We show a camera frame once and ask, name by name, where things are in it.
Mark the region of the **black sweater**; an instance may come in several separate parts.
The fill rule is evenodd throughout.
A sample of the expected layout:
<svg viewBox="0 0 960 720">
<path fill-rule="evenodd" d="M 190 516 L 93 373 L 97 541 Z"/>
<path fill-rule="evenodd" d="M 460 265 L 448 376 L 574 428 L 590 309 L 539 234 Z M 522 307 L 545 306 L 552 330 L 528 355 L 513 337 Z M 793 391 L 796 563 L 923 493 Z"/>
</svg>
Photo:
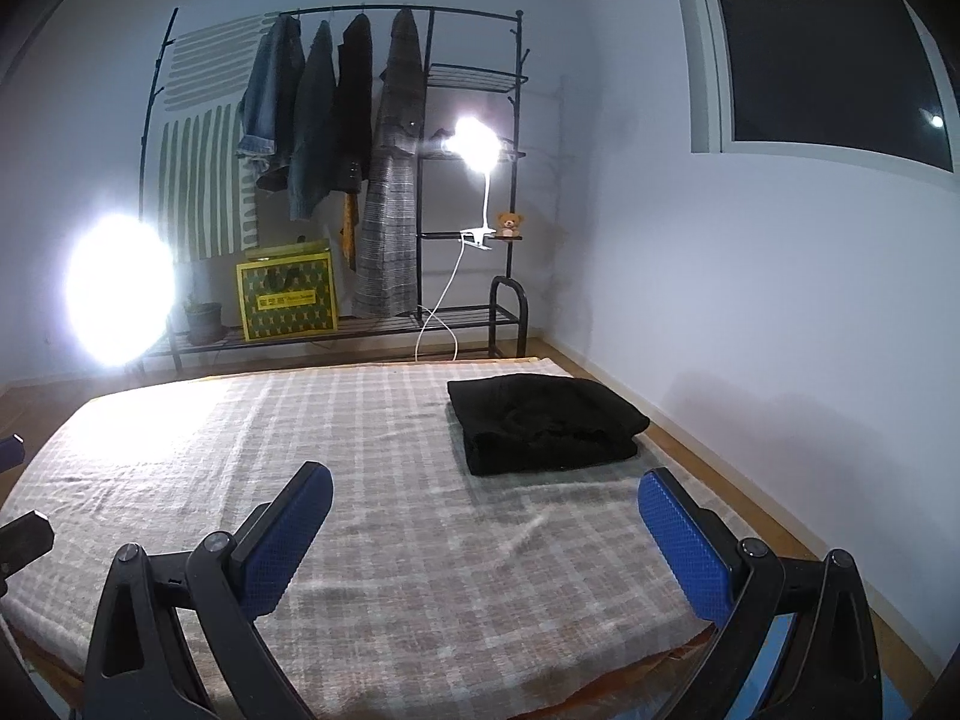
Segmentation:
<svg viewBox="0 0 960 720">
<path fill-rule="evenodd" d="M 630 460 L 651 424 L 595 380 L 506 374 L 451 380 L 448 397 L 475 476 L 555 473 Z"/>
</svg>

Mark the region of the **white clip lamp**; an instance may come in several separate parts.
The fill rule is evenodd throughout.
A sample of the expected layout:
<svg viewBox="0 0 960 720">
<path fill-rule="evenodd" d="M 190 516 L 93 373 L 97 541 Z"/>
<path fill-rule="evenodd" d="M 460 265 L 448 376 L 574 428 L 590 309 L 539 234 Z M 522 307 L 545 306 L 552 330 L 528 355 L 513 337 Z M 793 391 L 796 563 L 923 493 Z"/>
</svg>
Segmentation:
<svg viewBox="0 0 960 720">
<path fill-rule="evenodd" d="M 418 304 L 418 309 L 425 309 L 427 315 L 420 323 L 413 345 L 414 361 L 420 359 L 421 345 L 428 330 L 443 330 L 452 341 L 451 359 L 459 359 L 459 335 L 452 325 L 441 317 L 441 309 L 459 277 L 467 250 L 485 252 L 490 249 L 488 241 L 494 236 L 494 227 L 490 220 L 491 183 L 493 172 L 505 153 L 505 145 L 500 135 L 475 114 L 460 114 L 448 135 L 439 140 L 439 146 L 441 153 L 452 156 L 462 164 L 462 172 L 467 174 L 467 188 L 459 195 L 464 211 L 460 213 L 462 220 L 455 230 L 457 254 L 449 275 L 431 307 L 427 307 L 423 302 Z"/>
</svg>

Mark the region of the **black metal clothes rack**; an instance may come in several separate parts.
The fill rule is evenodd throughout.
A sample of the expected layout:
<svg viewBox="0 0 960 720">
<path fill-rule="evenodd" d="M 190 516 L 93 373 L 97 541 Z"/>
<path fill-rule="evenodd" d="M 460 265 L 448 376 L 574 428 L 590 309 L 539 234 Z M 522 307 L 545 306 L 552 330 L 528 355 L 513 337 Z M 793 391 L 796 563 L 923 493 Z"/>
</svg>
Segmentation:
<svg viewBox="0 0 960 720">
<path fill-rule="evenodd" d="M 526 74 L 433 55 L 438 10 L 389 8 L 343 31 L 325 8 L 247 16 L 166 34 L 151 78 L 139 213 L 181 263 L 228 257 L 226 302 L 184 299 L 187 327 L 164 352 L 302 341 L 529 330 L 529 305 L 454 302 L 425 291 L 423 249 L 509 250 L 516 211 L 493 213 L 490 181 L 516 171 L 516 137 L 473 122 L 428 125 L 430 98 L 523 96 Z M 224 306 L 238 312 L 226 323 Z"/>
</svg>

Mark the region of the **small teddy bear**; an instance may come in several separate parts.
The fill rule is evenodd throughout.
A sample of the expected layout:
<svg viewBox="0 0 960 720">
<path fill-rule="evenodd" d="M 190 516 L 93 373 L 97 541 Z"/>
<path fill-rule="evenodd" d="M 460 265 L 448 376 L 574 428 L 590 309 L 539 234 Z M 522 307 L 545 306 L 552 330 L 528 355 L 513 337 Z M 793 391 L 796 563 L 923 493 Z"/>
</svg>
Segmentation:
<svg viewBox="0 0 960 720">
<path fill-rule="evenodd" d="M 496 237 L 498 239 L 521 239 L 521 224 L 524 216 L 505 211 L 496 218 Z"/>
</svg>

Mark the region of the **yellow green patterned bag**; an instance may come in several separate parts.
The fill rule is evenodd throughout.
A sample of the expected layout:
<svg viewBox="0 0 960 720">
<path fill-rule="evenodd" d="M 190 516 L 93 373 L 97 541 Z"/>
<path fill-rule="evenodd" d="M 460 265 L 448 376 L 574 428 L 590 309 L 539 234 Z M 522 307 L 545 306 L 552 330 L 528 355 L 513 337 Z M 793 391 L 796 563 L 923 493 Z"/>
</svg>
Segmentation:
<svg viewBox="0 0 960 720">
<path fill-rule="evenodd" d="M 235 273 L 247 343 L 337 330 L 334 257 L 325 239 L 251 249 Z"/>
</svg>

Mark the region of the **small potted plant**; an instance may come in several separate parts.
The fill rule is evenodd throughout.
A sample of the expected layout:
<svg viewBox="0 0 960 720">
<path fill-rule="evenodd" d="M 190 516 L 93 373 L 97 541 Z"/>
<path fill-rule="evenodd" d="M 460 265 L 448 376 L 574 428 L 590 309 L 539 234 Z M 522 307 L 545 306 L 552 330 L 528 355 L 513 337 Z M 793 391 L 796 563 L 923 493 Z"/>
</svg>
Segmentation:
<svg viewBox="0 0 960 720">
<path fill-rule="evenodd" d="M 223 307 L 217 301 L 199 301 L 194 294 L 184 302 L 187 339 L 192 346 L 205 346 L 223 340 Z"/>
</svg>

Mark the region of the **blue denim hanging jacket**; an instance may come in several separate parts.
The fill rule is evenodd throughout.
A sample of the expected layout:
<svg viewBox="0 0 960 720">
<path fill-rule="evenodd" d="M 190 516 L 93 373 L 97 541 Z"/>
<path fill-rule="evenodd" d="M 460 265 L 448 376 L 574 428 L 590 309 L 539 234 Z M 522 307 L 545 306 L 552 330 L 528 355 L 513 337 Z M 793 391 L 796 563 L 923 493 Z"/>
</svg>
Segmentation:
<svg viewBox="0 0 960 720">
<path fill-rule="evenodd" d="M 301 25 L 282 13 L 260 39 L 241 99 L 241 139 L 236 153 L 254 172 L 263 192 L 288 185 L 295 139 L 295 106 L 304 70 Z"/>
</svg>

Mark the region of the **green striped wall tapestry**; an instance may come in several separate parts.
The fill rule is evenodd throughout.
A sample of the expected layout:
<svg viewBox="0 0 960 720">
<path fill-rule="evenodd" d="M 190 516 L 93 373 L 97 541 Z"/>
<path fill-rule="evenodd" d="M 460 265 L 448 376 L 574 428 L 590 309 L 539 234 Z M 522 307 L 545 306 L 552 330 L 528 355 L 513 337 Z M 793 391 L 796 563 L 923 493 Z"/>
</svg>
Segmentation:
<svg viewBox="0 0 960 720">
<path fill-rule="evenodd" d="M 238 156 L 241 104 L 275 16 L 244 16 L 167 41 L 151 109 L 145 215 L 174 260 L 235 255 L 259 243 L 256 177 Z"/>
</svg>

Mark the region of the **grey plaid hanging coat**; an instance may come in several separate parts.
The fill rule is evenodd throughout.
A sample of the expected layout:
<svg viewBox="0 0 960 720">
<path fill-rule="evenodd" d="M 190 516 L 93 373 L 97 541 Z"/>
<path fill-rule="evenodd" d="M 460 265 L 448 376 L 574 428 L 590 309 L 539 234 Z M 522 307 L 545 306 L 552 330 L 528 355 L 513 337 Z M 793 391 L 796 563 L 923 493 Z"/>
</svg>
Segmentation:
<svg viewBox="0 0 960 720">
<path fill-rule="evenodd" d="M 416 174 L 423 119 L 420 36 L 413 11 L 402 8 L 392 21 L 359 225 L 353 304 L 361 317 L 388 319 L 418 307 Z"/>
</svg>

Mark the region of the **dark window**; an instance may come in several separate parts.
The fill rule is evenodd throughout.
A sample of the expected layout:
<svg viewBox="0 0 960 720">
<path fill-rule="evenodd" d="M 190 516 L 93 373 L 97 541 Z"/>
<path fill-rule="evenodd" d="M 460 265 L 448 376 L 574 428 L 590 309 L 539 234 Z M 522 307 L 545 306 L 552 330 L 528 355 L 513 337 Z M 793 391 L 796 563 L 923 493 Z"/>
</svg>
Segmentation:
<svg viewBox="0 0 960 720">
<path fill-rule="evenodd" d="M 680 0 L 692 148 L 952 185 L 958 99 L 907 0 Z"/>
</svg>

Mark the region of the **dark green hanging jacket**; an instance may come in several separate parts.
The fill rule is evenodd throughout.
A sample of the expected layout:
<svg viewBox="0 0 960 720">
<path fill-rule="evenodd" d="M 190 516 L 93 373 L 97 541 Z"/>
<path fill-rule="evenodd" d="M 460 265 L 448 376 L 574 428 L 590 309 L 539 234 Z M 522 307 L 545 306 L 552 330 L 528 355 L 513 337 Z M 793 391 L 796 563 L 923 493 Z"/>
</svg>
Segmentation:
<svg viewBox="0 0 960 720">
<path fill-rule="evenodd" d="M 291 221 L 309 221 L 316 206 L 331 192 L 337 124 L 334 117 L 334 41 L 331 23 L 322 20 L 299 78 L 295 101 L 293 153 L 288 167 Z"/>
</svg>

